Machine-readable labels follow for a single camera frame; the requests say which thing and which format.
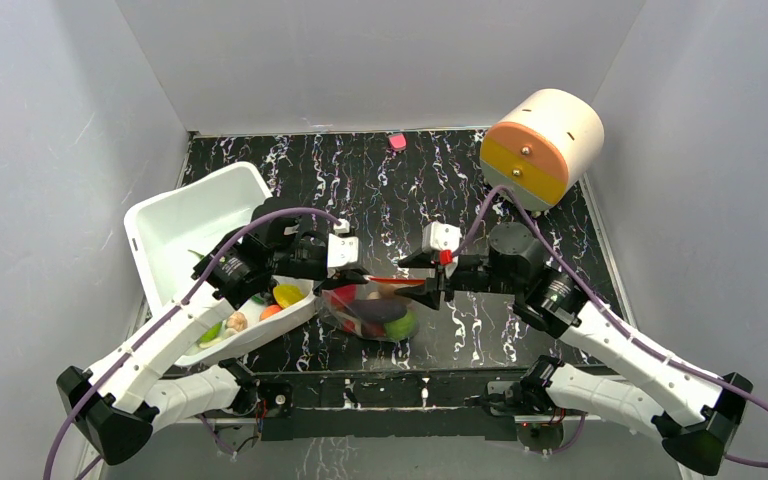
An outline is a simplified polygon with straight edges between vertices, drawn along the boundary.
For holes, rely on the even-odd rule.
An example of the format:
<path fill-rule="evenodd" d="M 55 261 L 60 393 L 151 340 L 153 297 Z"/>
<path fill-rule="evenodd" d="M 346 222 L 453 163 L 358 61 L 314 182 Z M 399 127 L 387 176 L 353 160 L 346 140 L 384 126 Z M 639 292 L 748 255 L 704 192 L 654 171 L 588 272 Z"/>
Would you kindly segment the tan toy garlic bulb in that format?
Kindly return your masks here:
<path fill-rule="evenodd" d="M 377 285 L 377 291 L 381 298 L 394 298 L 396 291 L 401 288 L 398 284 L 379 283 Z"/>

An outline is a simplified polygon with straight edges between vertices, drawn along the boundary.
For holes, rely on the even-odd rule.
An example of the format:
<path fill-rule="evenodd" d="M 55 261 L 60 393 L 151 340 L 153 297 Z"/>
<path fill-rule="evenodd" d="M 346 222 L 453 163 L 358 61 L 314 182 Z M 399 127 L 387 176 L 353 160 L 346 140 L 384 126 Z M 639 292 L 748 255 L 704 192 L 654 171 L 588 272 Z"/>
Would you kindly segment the clear zip bag orange zipper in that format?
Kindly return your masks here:
<path fill-rule="evenodd" d="M 421 283 L 419 279 L 371 277 L 366 284 L 322 290 L 317 300 L 319 315 L 337 330 L 358 338 L 398 343 L 418 332 L 419 320 L 413 301 L 395 291 Z"/>

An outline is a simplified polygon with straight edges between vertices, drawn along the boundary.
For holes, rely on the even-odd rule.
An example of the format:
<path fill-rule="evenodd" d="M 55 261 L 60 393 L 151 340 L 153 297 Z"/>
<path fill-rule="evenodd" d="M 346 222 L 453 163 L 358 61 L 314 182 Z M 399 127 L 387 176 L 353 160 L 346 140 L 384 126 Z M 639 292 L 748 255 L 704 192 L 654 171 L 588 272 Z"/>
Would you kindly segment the purple toy eggplant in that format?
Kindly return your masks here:
<path fill-rule="evenodd" d="M 346 310 L 358 320 L 383 325 L 402 317 L 408 308 L 399 300 L 379 298 L 355 300 Z"/>

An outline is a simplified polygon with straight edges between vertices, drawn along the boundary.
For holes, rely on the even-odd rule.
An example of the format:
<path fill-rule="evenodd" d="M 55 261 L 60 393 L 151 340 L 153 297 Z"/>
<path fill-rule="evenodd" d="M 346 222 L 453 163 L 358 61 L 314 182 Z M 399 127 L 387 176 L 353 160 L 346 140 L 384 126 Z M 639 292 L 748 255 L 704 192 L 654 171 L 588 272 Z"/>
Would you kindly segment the green toy custard apple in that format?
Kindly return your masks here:
<path fill-rule="evenodd" d="M 412 310 L 408 310 L 402 317 L 384 324 L 386 338 L 395 342 L 408 339 L 415 334 L 418 321 Z"/>

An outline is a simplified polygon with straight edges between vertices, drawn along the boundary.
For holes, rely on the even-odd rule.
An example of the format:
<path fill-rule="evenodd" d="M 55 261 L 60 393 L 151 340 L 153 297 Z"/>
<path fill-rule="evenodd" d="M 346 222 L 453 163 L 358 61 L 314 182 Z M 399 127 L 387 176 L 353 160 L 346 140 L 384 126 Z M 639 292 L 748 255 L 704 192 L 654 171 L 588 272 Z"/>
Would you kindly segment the red toy chili pepper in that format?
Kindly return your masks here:
<path fill-rule="evenodd" d="M 366 339 L 386 339 L 387 332 L 382 324 L 368 323 L 357 319 L 344 319 L 342 328 L 347 333 Z"/>

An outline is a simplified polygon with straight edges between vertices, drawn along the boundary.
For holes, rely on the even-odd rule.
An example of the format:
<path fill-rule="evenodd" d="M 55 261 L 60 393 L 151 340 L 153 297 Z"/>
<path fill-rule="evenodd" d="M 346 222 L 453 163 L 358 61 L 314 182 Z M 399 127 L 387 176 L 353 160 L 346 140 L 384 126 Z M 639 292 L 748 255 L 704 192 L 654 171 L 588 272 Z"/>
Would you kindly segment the red yellow toy pomegranate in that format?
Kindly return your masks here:
<path fill-rule="evenodd" d="M 357 299 L 357 286 L 345 285 L 328 291 L 330 305 L 338 311 L 345 311 Z"/>

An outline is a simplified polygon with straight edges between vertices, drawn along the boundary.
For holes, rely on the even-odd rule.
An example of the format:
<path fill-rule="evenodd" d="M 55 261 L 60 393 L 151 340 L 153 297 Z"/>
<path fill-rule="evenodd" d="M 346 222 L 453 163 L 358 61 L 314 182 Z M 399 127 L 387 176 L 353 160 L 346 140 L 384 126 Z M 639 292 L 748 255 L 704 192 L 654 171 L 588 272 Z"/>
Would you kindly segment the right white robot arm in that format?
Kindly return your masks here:
<path fill-rule="evenodd" d="M 746 406 L 732 389 L 752 390 L 748 379 L 728 374 L 723 379 L 728 388 L 722 389 L 670 366 L 663 348 L 656 350 L 660 359 L 643 352 L 635 341 L 647 346 L 652 341 L 639 332 L 624 337 L 568 274 L 550 267 L 548 252 L 523 224 L 494 227 L 482 255 L 455 255 L 460 242 L 459 228 L 427 225 L 422 247 L 398 265 L 432 274 L 398 295 L 432 309 L 457 291 L 510 295 L 514 314 L 532 329 L 596 355 L 622 377 L 588 374 L 542 355 L 517 382 L 491 382 L 472 404 L 498 415 L 547 414 L 555 408 L 595 414 L 659 441 L 692 471 L 718 474 Z"/>

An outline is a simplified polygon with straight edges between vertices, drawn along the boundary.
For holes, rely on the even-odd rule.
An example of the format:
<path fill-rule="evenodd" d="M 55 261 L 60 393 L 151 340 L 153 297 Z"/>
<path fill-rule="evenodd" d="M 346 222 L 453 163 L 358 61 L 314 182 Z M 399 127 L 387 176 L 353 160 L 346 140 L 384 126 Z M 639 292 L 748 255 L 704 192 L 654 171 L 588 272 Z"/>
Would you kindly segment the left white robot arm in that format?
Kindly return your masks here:
<path fill-rule="evenodd" d="M 311 207 L 281 208 L 275 197 L 230 231 L 193 268 L 193 285 L 174 295 L 135 334 L 56 386 L 75 426 L 109 465 L 138 453 L 161 429 L 211 410 L 253 413 L 259 382 L 233 358 L 197 374 L 164 375 L 204 334 L 226 321 L 276 276 L 311 280 L 315 291 L 363 284 L 359 241 L 348 220 Z"/>

